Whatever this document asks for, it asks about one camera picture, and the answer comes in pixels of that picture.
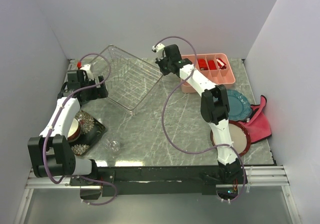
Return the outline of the wire dish rack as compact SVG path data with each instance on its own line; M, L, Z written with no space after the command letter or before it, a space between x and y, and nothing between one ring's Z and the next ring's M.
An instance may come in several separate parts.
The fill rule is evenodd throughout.
M115 45L108 45L101 55L111 66L105 82L108 101L131 115L136 114L163 74L148 59L138 58Z

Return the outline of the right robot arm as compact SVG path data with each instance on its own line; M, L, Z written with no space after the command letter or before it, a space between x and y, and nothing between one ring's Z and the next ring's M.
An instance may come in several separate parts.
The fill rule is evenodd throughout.
M176 44L165 46L159 43L152 47L152 51L157 55L155 63L163 75L175 74L182 83L188 83L200 96L200 114L211 129L214 145L203 151L189 152L173 143L165 129L164 120L169 97L165 100L161 114L161 125L167 140L175 149L185 154L197 155L216 149L218 178L221 182L232 183L242 171L243 166L230 134L230 106L225 86L215 84L196 69L189 59L183 59Z

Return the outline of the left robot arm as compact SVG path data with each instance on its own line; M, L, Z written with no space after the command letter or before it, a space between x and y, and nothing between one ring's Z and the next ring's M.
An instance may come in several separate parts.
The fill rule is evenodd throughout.
M82 176L88 185L99 181L96 162L74 155L68 133L84 103L108 96L105 81L102 75L95 80L84 69L67 72L67 81L57 96L56 108L49 123L39 136L31 137L27 143L36 177L48 177L54 184L59 184L66 176Z

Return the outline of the pink compartment tray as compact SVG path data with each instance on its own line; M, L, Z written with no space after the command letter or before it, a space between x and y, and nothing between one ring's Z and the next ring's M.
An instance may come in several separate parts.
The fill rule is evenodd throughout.
M205 76L208 80L214 82L215 84L223 84L227 89L232 88L232 86L235 84L235 76L233 74L231 65L229 63L229 60L227 56L224 53L209 53L209 54L198 54L197 59L195 58L194 54L190 55L182 55L182 58L189 59L193 64L195 64L195 69L198 71L195 71L190 79L187 80L186 83L181 85L181 91L183 93L195 93L196 91L192 88L192 86L189 84L192 78L196 78L200 75L200 73ZM208 60L214 60L215 65L217 67L217 70L199 70L198 66L198 59L205 59L208 65ZM221 58L227 63L227 69L220 70L216 59Z

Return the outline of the red white item in tray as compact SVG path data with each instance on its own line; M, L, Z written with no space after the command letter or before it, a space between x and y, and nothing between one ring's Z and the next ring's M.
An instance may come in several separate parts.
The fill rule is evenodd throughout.
M227 64L226 64L226 62L225 62L223 59L217 58L217 59L216 59L216 62L217 62L217 65L218 65L218 67L219 67L220 70L227 69Z

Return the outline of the black floral square plate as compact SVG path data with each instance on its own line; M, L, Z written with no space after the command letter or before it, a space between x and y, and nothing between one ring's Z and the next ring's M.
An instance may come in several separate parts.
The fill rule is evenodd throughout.
M76 156L83 156L106 133L107 128L89 113L80 110L75 117L80 125L81 133L74 142L68 142Z

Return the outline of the cream bowl brown stripes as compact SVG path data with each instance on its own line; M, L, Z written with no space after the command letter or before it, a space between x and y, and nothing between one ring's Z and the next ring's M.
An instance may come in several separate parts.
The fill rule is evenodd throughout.
M79 125L78 120L74 118L68 132L67 140L69 142L74 142L76 139L79 138L80 134L81 134L81 127Z

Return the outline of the clear glass cup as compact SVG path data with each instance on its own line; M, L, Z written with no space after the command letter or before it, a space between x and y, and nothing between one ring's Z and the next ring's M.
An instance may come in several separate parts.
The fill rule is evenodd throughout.
M101 138L102 145L113 152L118 152L121 148L120 138L112 133L105 133Z

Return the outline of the teal scalloped plate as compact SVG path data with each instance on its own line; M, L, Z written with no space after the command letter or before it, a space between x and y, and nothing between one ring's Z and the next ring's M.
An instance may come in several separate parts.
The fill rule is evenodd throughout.
M242 93L236 90L228 89L227 97L230 108L228 118L230 120L243 121L251 115L251 104Z

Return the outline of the red rimmed cream plate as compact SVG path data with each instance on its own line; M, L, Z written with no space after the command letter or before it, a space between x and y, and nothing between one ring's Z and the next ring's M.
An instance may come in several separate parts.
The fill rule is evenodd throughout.
M232 145L240 156L243 156L251 146L251 138L246 128L236 122L225 119L218 125L209 123L211 128L210 139L214 146L220 144Z

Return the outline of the pink cloth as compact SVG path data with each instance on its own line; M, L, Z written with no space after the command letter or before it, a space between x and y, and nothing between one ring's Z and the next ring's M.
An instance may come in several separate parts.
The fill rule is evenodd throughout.
M251 144L258 143L262 140L267 139L272 136L271 126L265 114L263 113L263 109L267 104L267 98L264 95L260 96L260 104L251 105L250 108L252 113L243 121L238 121L238 123L242 124L251 139Z

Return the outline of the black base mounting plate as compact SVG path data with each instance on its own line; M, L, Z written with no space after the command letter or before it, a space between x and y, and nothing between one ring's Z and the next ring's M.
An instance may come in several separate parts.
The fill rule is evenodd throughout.
M72 178L72 187L97 187L103 197L121 195L193 194L215 195L218 185L247 184L241 166L99 167L98 182Z

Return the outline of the aluminium rail frame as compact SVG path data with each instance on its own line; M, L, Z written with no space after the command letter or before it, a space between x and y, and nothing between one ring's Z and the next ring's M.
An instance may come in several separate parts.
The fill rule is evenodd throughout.
M283 166L247 166L246 192L248 193L253 187L281 187L285 203L289 212L292 223L301 224L302 220L299 215L296 203L294 201L290 183ZM98 189L99 186L87 186L85 184L73 185L74 177L65 177L60 184L53 184L49 178L37 178L33 169L30 170L29 176L24 187L24 193L14 219L15 224L23 224L31 202L31 197L36 189Z

